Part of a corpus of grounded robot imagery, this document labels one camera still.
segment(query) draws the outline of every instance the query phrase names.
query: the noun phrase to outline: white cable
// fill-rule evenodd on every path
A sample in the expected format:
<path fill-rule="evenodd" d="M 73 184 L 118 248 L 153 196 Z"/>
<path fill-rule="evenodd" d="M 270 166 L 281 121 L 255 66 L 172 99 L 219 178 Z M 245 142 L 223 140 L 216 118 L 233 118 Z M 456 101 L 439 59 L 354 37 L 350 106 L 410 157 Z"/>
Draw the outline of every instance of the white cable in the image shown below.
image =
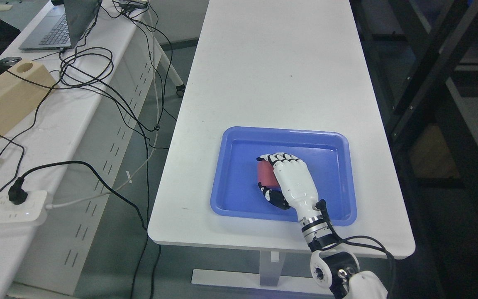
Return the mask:
<path fill-rule="evenodd" d="M 154 37 L 152 38 L 152 49 L 154 49 Z M 152 51 L 152 60 L 154 61 L 154 51 Z M 160 108 L 159 108 L 159 100 L 158 100 L 158 90 L 156 89 L 156 76 L 154 76 L 154 80 L 152 80 L 152 83 L 154 84 L 154 96 L 156 97 L 156 121 L 158 121 L 158 119 L 160 117 Z M 143 162 L 143 164 L 141 164 L 138 167 L 138 169 L 136 169 L 135 172 L 133 172 L 133 174 L 127 179 L 126 182 L 124 182 L 123 184 L 121 184 L 121 186 L 119 186 L 119 187 L 117 187 L 117 189 L 115 189 L 116 191 L 119 191 L 123 187 L 125 187 L 132 180 L 132 178 L 143 168 L 143 166 L 145 166 L 145 164 L 150 160 L 150 158 L 152 157 L 152 154 L 156 150 L 155 147 L 156 147 L 157 142 L 158 142 L 158 131 L 156 131 L 156 135 L 154 136 L 154 144 L 152 145 L 152 150 L 150 151 L 149 157 Z M 46 210 L 52 210 L 54 208 L 64 208 L 66 206 L 71 206 L 71 205 L 74 205 L 76 203 L 80 203 L 80 202 L 83 202 L 83 201 L 88 201 L 88 200 L 91 200 L 91 199 L 96 199 L 96 198 L 101 197 L 103 195 L 109 195 L 109 194 L 112 194 L 112 192 L 109 191 L 109 192 L 101 193 L 99 195 L 86 197 L 84 199 L 76 199 L 74 201 L 70 201 L 70 202 L 67 202 L 67 203 L 48 204 L 48 205 L 45 206 L 45 209 Z"/>

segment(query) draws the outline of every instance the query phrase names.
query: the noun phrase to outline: white table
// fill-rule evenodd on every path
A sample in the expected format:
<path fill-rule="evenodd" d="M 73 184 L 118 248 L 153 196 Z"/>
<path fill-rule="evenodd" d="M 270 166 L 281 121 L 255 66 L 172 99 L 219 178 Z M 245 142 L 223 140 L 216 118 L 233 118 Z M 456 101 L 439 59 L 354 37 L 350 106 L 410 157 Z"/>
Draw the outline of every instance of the white table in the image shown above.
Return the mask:
<path fill-rule="evenodd" d="M 357 219 L 337 232 L 377 238 L 398 259 L 414 252 L 347 1 L 212 0 L 207 9 L 148 233 L 158 244 L 260 250 L 263 274 L 273 265 L 264 252 L 272 251 L 277 261 L 277 252 L 309 249 L 297 223 L 220 216 L 211 210 L 222 133 L 235 125 L 346 136 Z M 353 250 L 358 257 L 384 257 L 368 248 Z M 280 270 L 275 267 L 267 275 Z M 230 284 L 240 277 L 196 270 L 192 282 L 252 286 L 248 279 Z M 280 289 L 289 289 L 282 283 Z"/>
<path fill-rule="evenodd" d="M 117 14 L 112 7 L 112 2 L 105 1 L 103 6 L 106 6 L 111 14 Z M 36 59 L 48 54 L 48 51 L 20 51 L 17 48 L 51 8 L 52 4 L 48 2 L 1 57 L 20 56 L 24 59 Z M 142 15 L 139 19 L 143 17 L 148 18 L 149 15 Z M 141 110 L 142 101 L 144 101 L 154 78 L 146 40 L 142 35 L 142 32 L 129 20 L 123 17 L 115 20 L 110 19 L 101 10 L 98 23 L 88 37 L 87 44 L 87 47 L 106 47 L 114 53 L 114 74 L 108 76 L 105 82 L 114 86 L 127 100 L 133 97 L 134 102 L 131 102 L 131 106 L 134 106 L 136 115 Z M 158 42 L 152 43 L 152 46 L 154 46 L 154 49 L 151 48 L 154 53 L 154 63 L 159 62 L 161 66 L 167 67 L 169 60 L 163 55 L 163 50 Z M 44 63 L 48 70 L 59 68 L 57 55 L 41 59 L 40 62 Z M 91 74 L 97 74 L 98 70 L 104 68 L 105 63 L 106 61 L 102 59 L 80 59 L 76 62 L 76 66 Z M 175 85 L 182 84 L 181 81 L 174 83 Z M 128 117 L 126 117 L 126 121 L 132 127 L 135 125 L 135 122 L 129 121 Z M 14 127 L 7 136 L 14 136 L 31 123 L 32 115 L 29 115 Z M 123 136 L 118 132 L 117 127 L 123 128 L 123 131 L 120 129 Z M 20 174 L 34 166 L 46 163 L 83 159 L 94 165 L 104 180 L 112 185 L 131 134 L 132 131 L 122 125 L 122 118 L 111 100 L 105 100 L 100 95 L 81 89 L 55 91 L 42 104 L 34 128 L 16 139 L 16 142 L 23 144 L 27 149 Z M 112 146 L 113 150 L 110 149 L 112 141 L 116 142 L 115 147 Z M 0 149 L 5 144 L 4 140 L 0 140 Z M 20 151 L 11 145 L 2 156 L 0 161 L 0 186 L 12 178 L 19 154 Z M 65 201 L 68 201 L 71 198 L 81 198 L 99 193 L 101 191 L 100 186 L 98 189 L 95 188 L 97 190 L 94 189 L 96 182 L 95 176 L 91 172 L 83 171 L 82 168 L 57 167 L 42 171 L 41 174 L 39 172 L 31 174 L 25 182 L 24 189 L 47 190 L 55 195 L 55 201 L 57 201 L 57 197 L 65 197 Z M 56 216 L 48 216 L 46 223 L 39 228 L 0 230 L 0 298 L 5 296 L 24 258 L 27 261 L 20 269 L 21 281 L 32 281 L 38 283 L 33 285 L 44 289 L 70 293 L 74 287 L 66 286 L 66 284 L 76 284 L 75 279 L 78 279 L 82 270 L 85 256 L 88 253 L 89 246 L 91 246 L 93 234 L 97 229 L 106 202 L 104 197 L 91 202 L 92 206 L 96 204 L 95 215 L 98 218 L 96 216 L 93 220 L 86 220 L 88 223 L 85 223 L 85 225 L 89 226 L 87 238 L 85 239 L 82 236 L 83 241 L 76 245 L 72 244 L 74 241 L 70 238 L 66 238 L 66 235 L 72 235 L 72 238 L 75 239 L 74 231 L 76 227 L 72 226 L 78 225 L 75 221 L 82 217 L 78 216 L 72 208 L 64 211 L 63 209 L 60 211 L 52 210 L 49 215 Z M 34 244 L 33 251 L 38 251 L 39 248 L 49 248 L 50 246 L 52 248 L 27 254 L 32 242 Z M 71 269 L 60 269 L 60 266 L 55 264 L 55 258 L 49 256 L 49 254 L 64 254 L 63 257 L 65 258 L 67 250 L 63 249 L 64 247 L 73 249 L 75 259 L 71 258 L 72 263 L 74 263 L 74 267 Z M 81 250 L 79 259 L 75 254 L 77 249 Z M 44 277 L 38 277 L 42 271 Z M 41 296 L 47 296 L 46 292 L 43 292 Z"/>

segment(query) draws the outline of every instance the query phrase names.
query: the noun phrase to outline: tabletop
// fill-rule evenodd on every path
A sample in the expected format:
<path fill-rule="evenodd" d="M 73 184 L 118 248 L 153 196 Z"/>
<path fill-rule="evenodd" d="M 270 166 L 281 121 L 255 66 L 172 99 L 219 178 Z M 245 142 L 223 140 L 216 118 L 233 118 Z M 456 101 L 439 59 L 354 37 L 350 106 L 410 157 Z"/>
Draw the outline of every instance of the tabletop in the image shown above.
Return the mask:
<path fill-rule="evenodd" d="M 103 2 L 111 14 L 117 14 L 112 7 L 112 2 Z M 38 13 L 21 34 L 8 46 L 0 56 L 19 56 L 24 59 L 36 59 L 53 51 L 21 51 L 18 49 L 23 40 L 30 34 L 34 27 L 42 20 L 44 15 L 52 8 L 51 2 Z M 110 19 L 104 11 L 99 12 L 97 25 L 88 37 L 87 47 L 102 46 L 113 53 L 114 71 L 119 64 L 122 54 L 129 45 L 134 35 L 136 26 L 125 18 Z M 63 54 L 71 55 L 72 50 Z M 48 70 L 59 69 L 60 60 L 57 55 L 52 55 L 39 60 Z M 108 62 L 103 59 L 79 59 L 75 66 L 81 70 L 98 75 Z M 109 83 L 112 75 L 104 79 Z M 69 160 L 73 157 L 78 144 L 91 121 L 93 114 L 101 100 L 96 93 L 81 89 L 68 91 L 55 91 L 44 104 L 42 104 L 36 125 L 27 133 L 16 139 L 16 142 L 25 146 L 27 153 L 21 164 L 21 172 L 32 167 Z M 23 119 L 6 136 L 14 136 L 32 124 L 33 115 Z M 0 150 L 5 146 L 5 140 L 0 140 Z M 0 163 L 0 187 L 14 175 L 16 164 L 21 151 L 10 146 L 2 155 Z M 25 190 L 46 190 L 54 194 L 65 172 L 65 167 L 54 168 L 42 174 L 31 174 Z M 4 297 L 8 286 L 17 272 L 21 261 L 29 248 L 36 232 L 35 227 L 19 229 L 0 229 L 0 298 Z"/>
<path fill-rule="evenodd" d="M 349 2 L 210 1 L 148 228 L 158 244 L 310 252 L 298 223 L 211 210 L 222 134 L 236 125 L 346 136 L 357 219 L 337 232 L 414 252 Z"/>

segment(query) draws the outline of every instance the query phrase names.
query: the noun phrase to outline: wooden holder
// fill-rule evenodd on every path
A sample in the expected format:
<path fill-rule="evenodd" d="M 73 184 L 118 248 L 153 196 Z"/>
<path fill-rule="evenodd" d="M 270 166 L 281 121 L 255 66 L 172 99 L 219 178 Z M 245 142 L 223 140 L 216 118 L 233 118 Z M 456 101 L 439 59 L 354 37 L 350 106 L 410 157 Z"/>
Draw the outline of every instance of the wooden holder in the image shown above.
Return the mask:
<path fill-rule="evenodd" d="M 55 84 L 55 79 L 39 62 L 23 59 L 12 66 L 9 72 L 44 86 Z M 5 135 L 35 110 L 49 91 L 13 74 L 4 72 L 0 75 L 0 135 Z"/>

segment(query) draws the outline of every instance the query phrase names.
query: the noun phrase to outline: computer mouse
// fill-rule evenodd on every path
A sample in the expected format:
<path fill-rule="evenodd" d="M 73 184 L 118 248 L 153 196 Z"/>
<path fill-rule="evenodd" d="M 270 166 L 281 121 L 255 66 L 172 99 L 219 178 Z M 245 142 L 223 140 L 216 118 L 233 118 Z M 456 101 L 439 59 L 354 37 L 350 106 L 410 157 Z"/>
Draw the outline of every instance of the computer mouse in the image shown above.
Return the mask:
<path fill-rule="evenodd" d="M 0 60 L 0 74 L 3 74 L 6 70 L 18 63 L 21 57 L 5 57 Z"/>

